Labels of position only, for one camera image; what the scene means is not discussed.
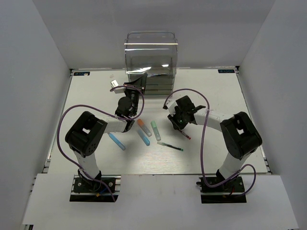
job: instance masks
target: black mounting base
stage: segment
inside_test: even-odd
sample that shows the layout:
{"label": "black mounting base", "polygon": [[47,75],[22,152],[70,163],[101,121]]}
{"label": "black mounting base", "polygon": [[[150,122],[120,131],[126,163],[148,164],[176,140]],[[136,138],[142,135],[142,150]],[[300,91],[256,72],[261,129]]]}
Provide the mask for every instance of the black mounting base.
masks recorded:
{"label": "black mounting base", "polygon": [[[115,177],[101,177],[101,180],[109,185],[110,190],[113,193],[115,200],[118,198],[118,192],[115,190],[116,186]],[[91,190],[87,183],[82,178],[76,177],[71,191],[70,201],[71,202],[114,202],[111,194],[104,185],[101,185],[97,191]]]}
{"label": "black mounting base", "polygon": [[[206,177],[209,184],[217,184],[219,179],[217,177]],[[233,193],[245,192],[243,180],[240,176],[231,182],[227,183],[226,186],[218,186],[215,188],[209,188],[200,178],[200,182],[196,182],[197,185],[201,186],[201,203],[202,204],[223,204],[223,203],[246,203],[245,195],[238,196]]]}

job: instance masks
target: orange marker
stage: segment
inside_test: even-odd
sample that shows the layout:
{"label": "orange marker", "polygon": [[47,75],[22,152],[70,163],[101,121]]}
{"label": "orange marker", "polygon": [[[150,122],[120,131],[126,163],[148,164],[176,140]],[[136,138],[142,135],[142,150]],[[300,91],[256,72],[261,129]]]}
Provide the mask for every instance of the orange marker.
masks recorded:
{"label": "orange marker", "polygon": [[147,134],[147,136],[151,136],[152,135],[152,133],[151,133],[151,131],[148,129],[148,127],[144,124],[144,122],[141,120],[141,119],[138,119],[138,125],[139,125],[139,127],[144,131],[144,133],[146,133]]}

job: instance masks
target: clear plastic container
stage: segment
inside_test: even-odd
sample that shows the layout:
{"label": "clear plastic container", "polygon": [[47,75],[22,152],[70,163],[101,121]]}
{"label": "clear plastic container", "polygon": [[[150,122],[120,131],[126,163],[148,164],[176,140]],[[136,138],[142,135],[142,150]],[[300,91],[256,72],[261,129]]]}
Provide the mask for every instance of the clear plastic container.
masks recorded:
{"label": "clear plastic container", "polygon": [[165,31],[131,32],[125,40],[129,81],[148,74],[146,95],[167,95],[173,90],[177,67],[175,34]]}

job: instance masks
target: tabletop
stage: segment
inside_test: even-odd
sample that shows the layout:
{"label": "tabletop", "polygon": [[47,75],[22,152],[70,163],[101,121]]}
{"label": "tabletop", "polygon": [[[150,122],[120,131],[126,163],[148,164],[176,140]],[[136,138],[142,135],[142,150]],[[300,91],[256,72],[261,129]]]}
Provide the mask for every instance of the tabletop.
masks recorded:
{"label": "tabletop", "polygon": [[[65,109],[76,104],[87,104],[105,112],[114,114],[118,100],[124,94],[110,92],[112,80],[119,85],[128,81],[124,70],[91,71],[89,76],[73,76]],[[211,109],[225,114],[248,113],[247,106],[235,73],[219,73],[217,69],[178,69],[174,90],[191,88],[203,93],[210,102]],[[203,98],[194,92],[180,91],[172,96],[176,100],[188,95],[195,106],[205,105]],[[200,147],[203,126],[188,124],[184,131],[191,136],[188,140],[174,130],[167,119],[168,111],[162,109],[166,96],[145,96],[145,107],[140,118],[152,131],[150,122],[155,121],[165,143],[181,147],[183,152],[156,144],[154,134],[149,137],[151,144],[146,146],[138,136],[137,123],[127,133],[114,133],[126,146],[122,151],[107,134],[102,136],[95,152],[96,161],[102,174],[200,174]],[[82,112],[89,111],[99,119],[106,117],[88,108],[75,108],[69,111],[63,121],[60,132],[60,144],[64,152],[76,161],[76,157],[64,137]],[[208,174],[216,173],[223,164],[227,149],[221,132],[206,129],[204,142],[204,168]],[[261,150],[258,148],[246,161],[253,164],[258,173],[266,173]],[[56,143],[51,151],[51,163],[48,173],[77,173],[77,167],[66,160]],[[250,173],[246,168],[243,173]]]}

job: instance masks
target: gray wall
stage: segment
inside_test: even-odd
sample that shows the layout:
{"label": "gray wall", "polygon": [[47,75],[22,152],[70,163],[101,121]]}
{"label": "gray wall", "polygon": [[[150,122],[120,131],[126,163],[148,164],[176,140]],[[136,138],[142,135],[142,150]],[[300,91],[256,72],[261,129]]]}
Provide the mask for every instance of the gray wall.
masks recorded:
{"label": "gray wall", "polygon": [[69,69],[31,0],[0,6],[0,223],[19,229],[42,172]]}
{"label": "gray wall", "polygon": [[307,1],[277,0],[240,68],[272,171],[307,229]]}
{"label": "gray wall", "polygon": [[34,0],[69,68],[123,68],[130,31],[169,30],[178,66],[240,65],[274,0]]}

